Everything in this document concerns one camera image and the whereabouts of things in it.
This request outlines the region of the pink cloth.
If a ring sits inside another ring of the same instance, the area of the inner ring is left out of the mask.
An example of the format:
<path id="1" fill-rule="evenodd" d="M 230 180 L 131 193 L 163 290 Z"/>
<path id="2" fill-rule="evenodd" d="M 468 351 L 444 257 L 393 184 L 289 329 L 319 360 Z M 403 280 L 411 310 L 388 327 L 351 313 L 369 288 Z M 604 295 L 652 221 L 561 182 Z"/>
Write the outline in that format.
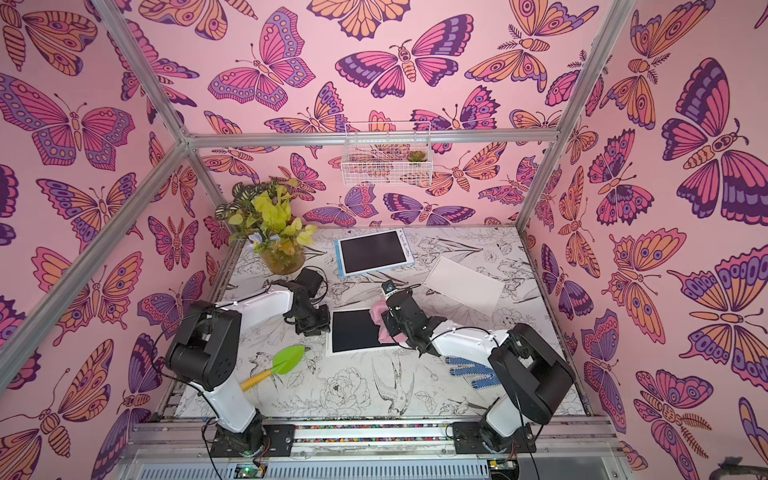
<path id="1" fill-rule="evenodd" d="M 372 322 L 378 327 L 378 341 L 385 343 L 390 341 L 388 329 L 384 320 L 384 316 L 389 312 L 385 300 L 379 300 L 369 309 L 369 314 Z"/>

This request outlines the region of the white drawing tablet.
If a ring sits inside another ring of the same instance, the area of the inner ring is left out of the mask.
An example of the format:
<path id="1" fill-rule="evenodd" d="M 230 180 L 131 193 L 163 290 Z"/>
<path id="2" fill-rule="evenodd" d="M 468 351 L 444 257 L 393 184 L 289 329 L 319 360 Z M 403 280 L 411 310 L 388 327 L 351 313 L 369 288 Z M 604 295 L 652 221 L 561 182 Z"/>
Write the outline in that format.
<path id="1" fill-rule="evenodd" d="M 424 285 L 488 317 L 496 310 L 504 283 L 440 257 Z"/>
<path id="2" fill-rule="evenodd" d="M 336 310 L 331 313 L 330 332 L 327 337 L 326 354 L 351 355 L 397 347 L 385 332 L 380 336 L 380 325 L 376 324 L 368 309 Z"/>

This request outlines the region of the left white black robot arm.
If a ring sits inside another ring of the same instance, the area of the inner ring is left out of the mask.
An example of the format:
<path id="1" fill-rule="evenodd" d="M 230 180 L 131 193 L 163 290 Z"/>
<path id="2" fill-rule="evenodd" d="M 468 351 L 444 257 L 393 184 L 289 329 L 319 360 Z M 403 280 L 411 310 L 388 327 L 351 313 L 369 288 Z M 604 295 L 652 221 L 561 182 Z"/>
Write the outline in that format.
<path id="1" fill-rule="evenodd" d="M 327 286 L 323 274 L 305 267 L 296 278 L 276 280 L 261 293 L 192 304 L 169 345 L 166 368 L 203 396 L 225 432 L 245 434 L 257 411 L 234 375 L 241 331 L 280 316 L 298 335 L 328 332 L 330 311 L 318 296 Z"/>

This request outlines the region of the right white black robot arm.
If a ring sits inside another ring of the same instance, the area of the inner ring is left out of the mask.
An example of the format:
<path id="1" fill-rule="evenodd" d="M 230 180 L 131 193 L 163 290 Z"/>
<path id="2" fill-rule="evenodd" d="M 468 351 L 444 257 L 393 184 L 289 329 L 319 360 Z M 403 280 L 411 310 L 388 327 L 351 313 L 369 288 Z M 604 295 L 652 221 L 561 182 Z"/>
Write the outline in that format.
<path id="1" fill-rule="evenodd" d="M 575 374 L 531 326 L 489 331 L 429 316 L 410 288 L 387 281 L 381 285 L 387 313 L 384 325 L 391 336 L 402 334 L 420 355 L 455 357 L 491 369 L 504 389 L 477 423 L 486 444 L 501 443 L 521 434 L 530 423 L 546 425 L 567 396 Z"/>

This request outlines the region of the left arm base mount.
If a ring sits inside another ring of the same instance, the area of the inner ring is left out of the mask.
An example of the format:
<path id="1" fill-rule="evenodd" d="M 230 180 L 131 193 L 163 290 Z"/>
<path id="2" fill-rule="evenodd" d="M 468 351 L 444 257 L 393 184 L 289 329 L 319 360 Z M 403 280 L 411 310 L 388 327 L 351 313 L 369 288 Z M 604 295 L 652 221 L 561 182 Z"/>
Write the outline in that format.
<path id="1" fill-rule="evenodd" d="M 267 421 L 257 412 L 242 433 L 216 426 L 210 450 L 214 458 L 289 457 L 295 433 L 295 424 Z"/>

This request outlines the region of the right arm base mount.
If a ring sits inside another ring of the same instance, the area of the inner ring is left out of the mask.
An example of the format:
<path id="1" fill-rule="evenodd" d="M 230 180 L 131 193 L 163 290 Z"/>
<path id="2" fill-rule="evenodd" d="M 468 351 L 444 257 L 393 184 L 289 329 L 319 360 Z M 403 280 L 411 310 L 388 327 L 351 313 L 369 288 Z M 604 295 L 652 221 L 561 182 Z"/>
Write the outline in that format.
<path id="1" fill-rule="evenodd" d="M 535 453 L 535 436 L 529 425 L 524 424 L 512 434 L 504 436 L 494 430 L 485 419 L 474 422 L 454 422 L 450 425 L 449 438 L 458 454 L 509 454 Z"/>

